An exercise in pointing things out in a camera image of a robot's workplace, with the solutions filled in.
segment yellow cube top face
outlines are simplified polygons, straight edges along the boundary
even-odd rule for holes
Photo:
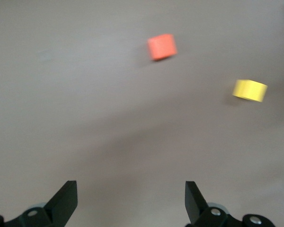
[[[239,79],[237,80],[233,95],[248,100],[262,102],[266,90],[267,85],[265,84],[249,79]]]

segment cube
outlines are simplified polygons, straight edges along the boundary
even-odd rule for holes
[[[151,58],[158,61],[177,54],[177,48],[172,34],[163,34],[148,39]]]
[[[262,102],[267,85],[249,79],[238,79],[233,91],[233,95],[252,101]]]

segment gray surface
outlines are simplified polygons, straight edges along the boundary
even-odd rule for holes
[[[0,214],[72,179],[68,226],[184,226],[185,180],[284,226],[284,0],[0,0]]]

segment red cube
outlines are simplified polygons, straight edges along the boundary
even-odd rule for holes
[[[176,43],[172,34],[163,34],[148,40],[151,58],[158,61],[177,54]]]

